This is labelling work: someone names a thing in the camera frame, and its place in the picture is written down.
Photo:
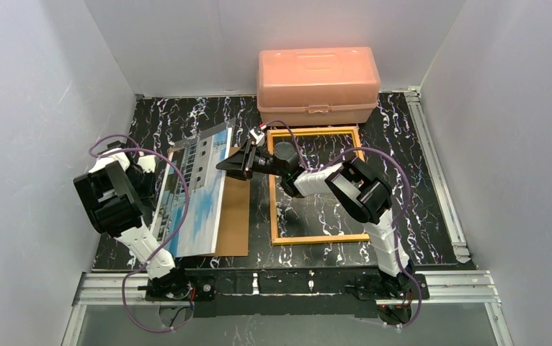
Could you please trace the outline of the building photo print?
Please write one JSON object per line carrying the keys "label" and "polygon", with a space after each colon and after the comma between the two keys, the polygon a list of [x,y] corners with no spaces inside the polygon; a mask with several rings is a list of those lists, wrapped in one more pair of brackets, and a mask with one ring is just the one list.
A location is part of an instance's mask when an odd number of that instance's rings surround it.
{"label": "building photo print", "polygon": [[215,166],[230,156],[231,137],[231,126],[221,123],[177,141],[168,151],[183,178],[165,167],[151,232],[162,243],[181,226],[164,247],[175,258],[216,250],[226,173]]}

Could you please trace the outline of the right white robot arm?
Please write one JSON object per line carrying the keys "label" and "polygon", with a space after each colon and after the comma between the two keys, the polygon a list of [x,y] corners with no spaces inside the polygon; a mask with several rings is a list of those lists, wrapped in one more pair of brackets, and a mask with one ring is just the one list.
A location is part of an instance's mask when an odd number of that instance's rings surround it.
{"label": "right white robot arm", "polygon": [[303,168],[292,143],[277,143],[269,153],[247,141],[243,148],[215,167],[227,177],[243,181],[255,173],[280,177],[281,188],[292,198],[319,194],[335,197],[370,237],[384,287],[394,295],[409,291],[409,256],[401,247],[401,237],[395,227],[392,189],[358,156],[341,163],[331,161],[325,167],[311,170]]}

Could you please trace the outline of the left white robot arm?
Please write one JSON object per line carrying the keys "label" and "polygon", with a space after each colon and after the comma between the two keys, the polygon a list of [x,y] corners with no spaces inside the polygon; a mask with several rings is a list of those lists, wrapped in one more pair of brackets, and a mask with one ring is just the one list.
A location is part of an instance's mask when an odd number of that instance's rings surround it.
{"label": "left white robot arm", "polygon": [[151,233],[149,221],[156,211],[155,154],[144,151],[137,159],[137,143],[113,141],[99,153],[94,166],[75,177],[74,187],[91,225],[125,245],[143,265],[154,297],[174,297],[191,288],[184,269]]}

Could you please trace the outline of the yellow wooden picture frame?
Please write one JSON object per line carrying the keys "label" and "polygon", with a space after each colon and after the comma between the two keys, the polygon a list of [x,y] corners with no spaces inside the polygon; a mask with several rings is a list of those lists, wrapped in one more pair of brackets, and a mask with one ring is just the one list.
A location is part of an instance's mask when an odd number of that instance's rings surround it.
{"label": "yellow wooden picture frame", "polygon": [[[274,138],[295,136],[331,136],[331,135],[350,135],[352,142],[359,146],[361,144],[358,127],[355,126],[335,126],[320,128],[294,128],[292,133],[286,129],[267,130],[267,149],[272,154],[275,148]],[[355,241],[369,241],[367,234],[341,234],[341,235],[323,235],[323,236],[296,236],[284,237],[280,235],[278,223],[277,206],[277,188],[274,176],[269,177],[270,194],[270,234],[272,246],[285,245],[303,245],[303,244],[330,244],[330,243],[348,243]]]}

